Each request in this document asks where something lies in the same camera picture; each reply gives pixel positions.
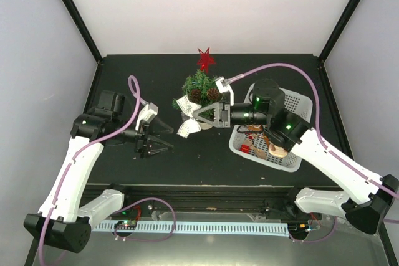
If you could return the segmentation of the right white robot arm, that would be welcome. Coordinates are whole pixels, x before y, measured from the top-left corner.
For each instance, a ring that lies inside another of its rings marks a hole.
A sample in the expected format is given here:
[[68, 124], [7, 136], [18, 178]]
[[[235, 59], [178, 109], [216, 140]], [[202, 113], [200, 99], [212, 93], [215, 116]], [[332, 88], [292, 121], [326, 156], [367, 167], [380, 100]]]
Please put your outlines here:
[[285, 97], [274, 81], [258, 80], [251, 103], [216, 102], [195, 110], [192, 116], [215, 128], [259, 125], [270, 145], [307, 161], [341, 188], [339, 192], [299, 190], [283, 203], [287, 216], [329, 214], [363, 233], [375, 234], [398, 196], [398, 179], [367, 170], [324, 141], [308, 121], [285, 108]]

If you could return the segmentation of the silver glitter ornament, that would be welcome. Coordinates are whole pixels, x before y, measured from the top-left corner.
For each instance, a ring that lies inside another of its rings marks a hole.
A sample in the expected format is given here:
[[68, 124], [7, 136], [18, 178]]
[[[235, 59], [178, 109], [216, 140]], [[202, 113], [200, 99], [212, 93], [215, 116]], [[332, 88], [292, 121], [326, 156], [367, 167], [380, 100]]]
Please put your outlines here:
[[200, 109], [201, 105], [193, 103], [189, 100], [188, 96], [185, 95], [177, 99], [177, 104], [181, 112], [186, 117], [186, 120], [179, 127], [177, 135], [187, 138], [190, 134], [201, 131], [199, 122], [193, 117], [193, 112]]

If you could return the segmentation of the brown pine cone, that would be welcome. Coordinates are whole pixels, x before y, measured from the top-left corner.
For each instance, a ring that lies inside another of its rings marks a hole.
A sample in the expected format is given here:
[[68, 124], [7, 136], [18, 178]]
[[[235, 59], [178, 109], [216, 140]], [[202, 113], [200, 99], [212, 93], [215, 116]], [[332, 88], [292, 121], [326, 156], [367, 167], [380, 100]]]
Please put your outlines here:
[[189, 101], [196, 104], [201, 104], [201, 90], [192, 89], [190, 94], [188, 95]]
[[220, 101], [220, 98], [221, 98], [221, 94], [216, 87], [210, 88], [207, 91], [206, 96], [209, 101], [214, 101], [214, 102]]

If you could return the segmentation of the red star ornament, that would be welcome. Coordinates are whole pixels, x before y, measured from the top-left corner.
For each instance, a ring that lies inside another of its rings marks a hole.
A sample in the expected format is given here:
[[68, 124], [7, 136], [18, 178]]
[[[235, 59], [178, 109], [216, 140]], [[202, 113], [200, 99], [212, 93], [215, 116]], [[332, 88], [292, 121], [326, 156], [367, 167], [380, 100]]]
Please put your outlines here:
[[208, 74], [209, 67], [216, 64], [214, 57], [210, 54], [210, 47], [208, 47], [205, 51], [198, 49], [198, 53], [200, 58], [197, 62], [197, 65], [202, 72]]

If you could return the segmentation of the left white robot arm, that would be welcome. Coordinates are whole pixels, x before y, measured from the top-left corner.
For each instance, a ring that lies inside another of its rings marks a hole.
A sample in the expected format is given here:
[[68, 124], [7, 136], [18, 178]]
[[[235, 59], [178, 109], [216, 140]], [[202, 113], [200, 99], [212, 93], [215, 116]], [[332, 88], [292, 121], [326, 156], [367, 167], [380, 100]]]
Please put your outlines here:
[[118, 189], [106, 189], [100, 196], [81, 206], [80, 200], [92, 168], [107, 139], [132, 143], [142, 158], [172, 149], [172, 145], [151, 133], [151, 122], [158, 107], [142, 101], [143, 108], [133, 123], [120, 118], [124, 95], [104, 90], [98, 104], [73, 122], [69, 147], [57, 179], [37, 213], [27, 214], [24, 228], [40, 243], [73, 253], [81, 252], [92, 229], [117, 212], [126, 216], [134, 201]]

